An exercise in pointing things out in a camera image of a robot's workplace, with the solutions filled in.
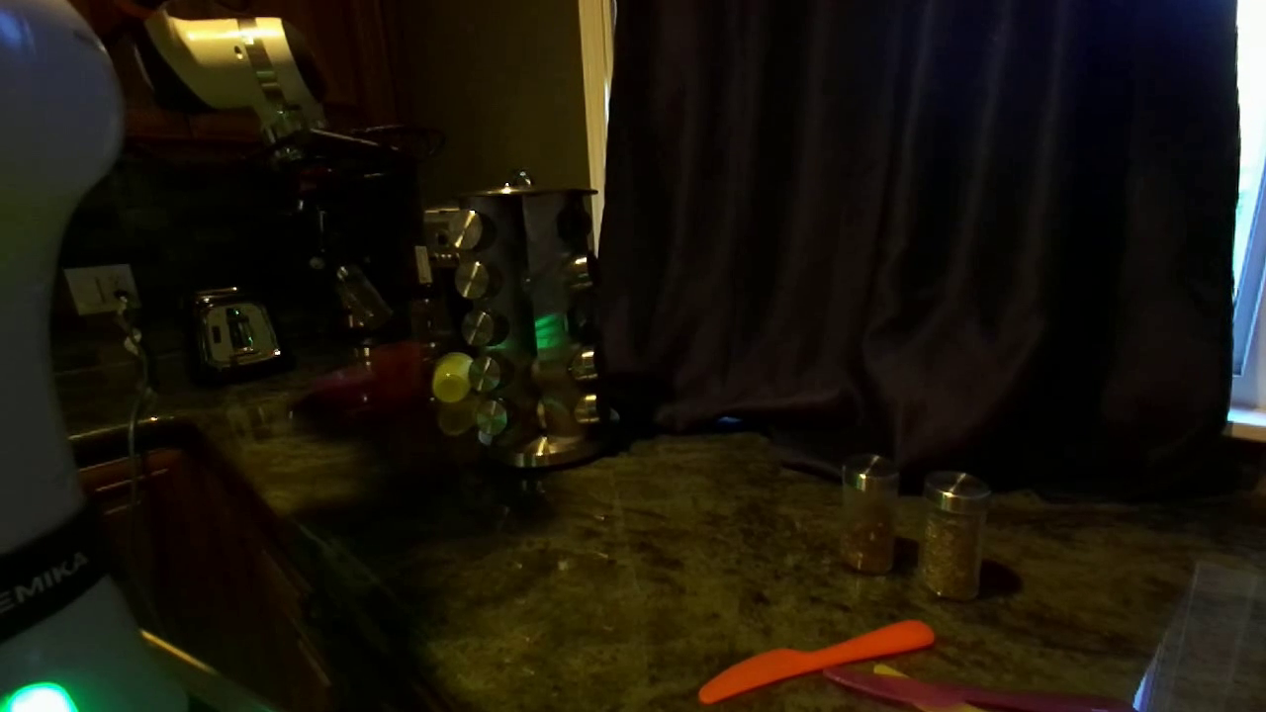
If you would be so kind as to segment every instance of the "orange spatula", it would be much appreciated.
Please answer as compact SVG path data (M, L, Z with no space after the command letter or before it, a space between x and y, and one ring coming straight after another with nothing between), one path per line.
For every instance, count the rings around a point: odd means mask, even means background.
M700 688L700 704L720 704L753 688L766 688L791 676L809 676L809 673L822 673L856 660L918 653L918 647L930 647L934 639L938 631L927 621L894 621L831 647L766 647L714 676Z

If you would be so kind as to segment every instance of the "kitchen counter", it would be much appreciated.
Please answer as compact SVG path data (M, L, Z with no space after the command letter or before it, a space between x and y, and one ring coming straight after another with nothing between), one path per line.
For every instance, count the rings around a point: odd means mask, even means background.
M838 560L838 489L780 469L753 432L642 439L521 477L484 469L422 410L342 425L294 414L289 370L222 391L174 386L278 516L376 584L452 709L696 709L696 688L758 647L815 647L922 615L938 647L909 676L1132 694L1182 605L1196 560L1266 551L1266 507L1054 507L988 512L985 598L930 602L909 570L922 530L901 499L894 577ZM128 379L62 379L70 425L119 410ZM797 679L724 709L882 709Z

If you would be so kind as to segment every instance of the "glass jar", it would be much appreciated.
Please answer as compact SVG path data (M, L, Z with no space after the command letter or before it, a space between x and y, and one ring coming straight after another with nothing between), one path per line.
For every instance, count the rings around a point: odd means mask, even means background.
M889 574L898 553L898 468L882 456L843 462L843 560Z
M964 469L934 469L927 477L927 530L918 553L918 581L944 602L983 594L983 541L988 482Z

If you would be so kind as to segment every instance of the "curtain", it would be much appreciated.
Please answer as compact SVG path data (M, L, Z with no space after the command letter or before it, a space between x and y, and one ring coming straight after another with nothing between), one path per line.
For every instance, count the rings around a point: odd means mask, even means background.
M631 0L612 399L836 462L1219 489L1235 0Z

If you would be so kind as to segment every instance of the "electrical outlet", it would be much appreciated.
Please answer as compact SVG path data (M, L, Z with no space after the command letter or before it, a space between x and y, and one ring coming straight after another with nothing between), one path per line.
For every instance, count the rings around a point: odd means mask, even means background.
M85 265L85 268L62 268L62 275L79 315L115 313L119 294L140 300L131 265Z

